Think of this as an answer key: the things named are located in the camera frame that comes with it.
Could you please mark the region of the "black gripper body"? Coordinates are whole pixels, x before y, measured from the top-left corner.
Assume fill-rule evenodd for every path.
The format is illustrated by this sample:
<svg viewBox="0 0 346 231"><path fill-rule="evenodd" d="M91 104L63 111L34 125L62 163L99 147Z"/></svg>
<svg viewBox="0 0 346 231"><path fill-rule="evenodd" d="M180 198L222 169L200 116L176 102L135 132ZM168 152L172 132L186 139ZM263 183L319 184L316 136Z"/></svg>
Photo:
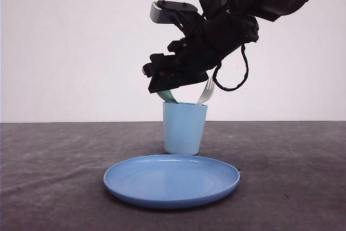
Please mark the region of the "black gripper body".
<svg viewBox="0 0 346 231"><path fill-rule="evenodd" d="M205 20L191 36L172 41L167 50L171 55L152 54L151 62L143 66L147 77L202 77L223 58L242 44L257 42L259 26L251 15L225 13Z"/></svg>

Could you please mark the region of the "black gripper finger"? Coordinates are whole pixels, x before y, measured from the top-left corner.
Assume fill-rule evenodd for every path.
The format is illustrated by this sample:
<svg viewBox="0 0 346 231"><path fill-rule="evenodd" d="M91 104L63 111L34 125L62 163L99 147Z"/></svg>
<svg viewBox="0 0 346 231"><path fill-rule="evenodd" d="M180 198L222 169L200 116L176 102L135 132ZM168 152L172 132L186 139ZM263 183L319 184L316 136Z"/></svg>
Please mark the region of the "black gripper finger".
<svg viewBox="0 0 346 231"><path fill-rule="evenodd" d="M152 77L148 90L150 93L157 93L185 85L205 82L208 78L209 76L206 72L201 75L185 75L174 74L170 71L160 71Z"/></svg>

